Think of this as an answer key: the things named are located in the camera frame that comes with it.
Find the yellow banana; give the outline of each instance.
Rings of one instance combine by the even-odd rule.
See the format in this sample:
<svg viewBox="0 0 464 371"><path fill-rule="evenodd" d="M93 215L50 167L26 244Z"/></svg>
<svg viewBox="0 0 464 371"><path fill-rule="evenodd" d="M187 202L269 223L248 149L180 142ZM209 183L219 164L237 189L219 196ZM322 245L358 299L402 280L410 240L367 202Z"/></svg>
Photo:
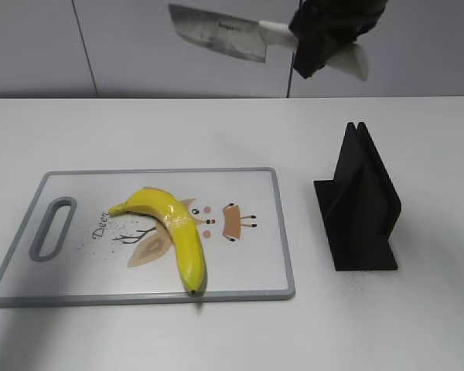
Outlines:
<svg viewBox="0 0 464 371"><path fill-rule="evenodd" d="M194 295L203 283L206 267L200 235L186 207L168 192L144 188L108 213L116 216L127 211L154 216L165 225L176 247L180 277L186 290Z"/></svg>

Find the knife handle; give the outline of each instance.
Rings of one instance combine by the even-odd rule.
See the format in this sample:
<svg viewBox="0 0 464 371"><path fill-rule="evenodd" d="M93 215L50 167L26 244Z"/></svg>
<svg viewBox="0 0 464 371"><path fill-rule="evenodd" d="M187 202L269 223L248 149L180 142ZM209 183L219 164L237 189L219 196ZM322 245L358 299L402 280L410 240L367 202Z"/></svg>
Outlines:
<svg viewBox="0 0 464 371"><path fill-rule="evenodd" d="M260 21L260 34L268 45L280 45L291 50L297 49L297 37L284 23Z"/></svg>

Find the black stand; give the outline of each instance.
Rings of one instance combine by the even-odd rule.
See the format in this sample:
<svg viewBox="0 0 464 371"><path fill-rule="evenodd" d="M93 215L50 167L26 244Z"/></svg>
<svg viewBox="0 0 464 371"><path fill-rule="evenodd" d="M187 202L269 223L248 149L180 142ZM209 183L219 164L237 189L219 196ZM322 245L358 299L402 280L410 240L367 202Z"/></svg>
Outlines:
<svg viewBox="0 0 464 371"><path fill-rule="evenodd" d="M336 271L394 271L388 237L401 201L366 125L350 122L333 180L315 181Z"/></svg>

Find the knife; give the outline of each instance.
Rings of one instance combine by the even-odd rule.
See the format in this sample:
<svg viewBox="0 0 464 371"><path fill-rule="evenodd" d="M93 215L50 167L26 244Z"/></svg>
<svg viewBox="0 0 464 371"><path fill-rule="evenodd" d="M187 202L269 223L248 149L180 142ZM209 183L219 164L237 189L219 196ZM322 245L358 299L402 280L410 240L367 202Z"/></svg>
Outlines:
<svg viewBox="0 0 464 371"><path fill-rule="evenodd" d="M286 24L256 22L177 4L169 4L169 11L177 34L185 41L228 56L265 63L270 45L297 49L298 40ZM335 53L326 65L362 81L369 73L367 55L355 43Z"/></svg>

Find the white knife handle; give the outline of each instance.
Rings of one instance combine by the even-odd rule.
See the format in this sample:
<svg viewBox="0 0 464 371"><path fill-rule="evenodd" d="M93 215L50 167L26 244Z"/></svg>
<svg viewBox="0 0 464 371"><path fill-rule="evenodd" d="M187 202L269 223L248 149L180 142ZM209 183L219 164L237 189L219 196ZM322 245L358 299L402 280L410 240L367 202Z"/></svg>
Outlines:
<svg viewBox="0 0 464 371"><path fill-rule="evenodd" d="M268 45L280 45L290 50L297 49L297 37L284 23L260 21L260 34Z"/></svg>
<svg viewBox="0 0 464 371"><path fill-rule="evenodd" d="M296 51L297 37L288 29L288 25L269 21L260 21L260 34L268 45L280 45ZM343 71L359 80L366 81L370 72L368 58L364 48L358 44L343 47L325 64L335 70Z"/></svg>

